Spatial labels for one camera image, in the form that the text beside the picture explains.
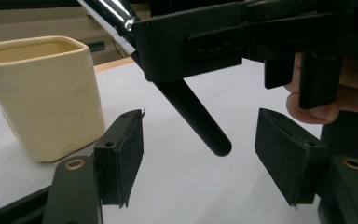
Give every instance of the white paper surface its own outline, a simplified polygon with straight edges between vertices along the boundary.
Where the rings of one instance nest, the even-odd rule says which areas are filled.
[[[255,154],[259,107],[287,115],[284,88],[266,90],[263,65],[190,77],[232,143],[215,156],[135,63],[97,74],[106,127],[122,113],[145,109],[145,154],[129,208],[104,206],[105,223],[318,223],[317,204],[290,207]],[[303,125],[317,137],[320,125]],[[92,146],[74,155],[89,155]],[[51,183],[58,163],[35,163],[0,112],[0,207]]]

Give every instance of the screw hole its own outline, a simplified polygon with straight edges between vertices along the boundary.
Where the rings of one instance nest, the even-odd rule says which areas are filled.
[[[104,145],[105,145],[106,147],[112,147],[112,146],[115,145],[115,143],[114,143],[114,142],[107,142],[107,143],[105,143]]]
[[[342,163],[344,163],[348,167],[351,167],[352,169],[358,170],[358,160],[344,159]]]
[[[315,147],[316,144],[314,142],[311,142],[311,141],[307,141],[304,143],[307,147]]]
[[[65,164],[65,168],[67,170],[76,170],[80,167],[82,167],[86,162],[83,160],[72,160],[72,161],[68,161]]]

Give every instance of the square ceramic cup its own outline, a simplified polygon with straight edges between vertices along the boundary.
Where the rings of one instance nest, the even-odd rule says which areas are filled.
[[[56,161],[104,132],[88,46],[64,36],[0,42],[0,107],[33,161]]]

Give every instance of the beige wall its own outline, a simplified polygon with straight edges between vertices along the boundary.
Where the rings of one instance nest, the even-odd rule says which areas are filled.
[[[141,19],[150,17],[148,4],[132,6]],[[0,10],[0,41],[43,35],[64,35],[84,44],[103,41],[105,50],[92,52],[95,64],[121,58],[111,36],[83,7]]]

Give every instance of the human hand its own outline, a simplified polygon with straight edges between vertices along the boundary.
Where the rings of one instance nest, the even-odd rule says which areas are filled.
[[[285,88],[291,92],[287,97],[286,108],[289,114],[302,122],[311,124],[327,124],[334,121],[339,110],[358,112],[358,58],[344,59],[337,97],[334,103],[323,105],[310,110],[298,107],[299,80],[301,70],[301,54],[296,54],[293,80]]]

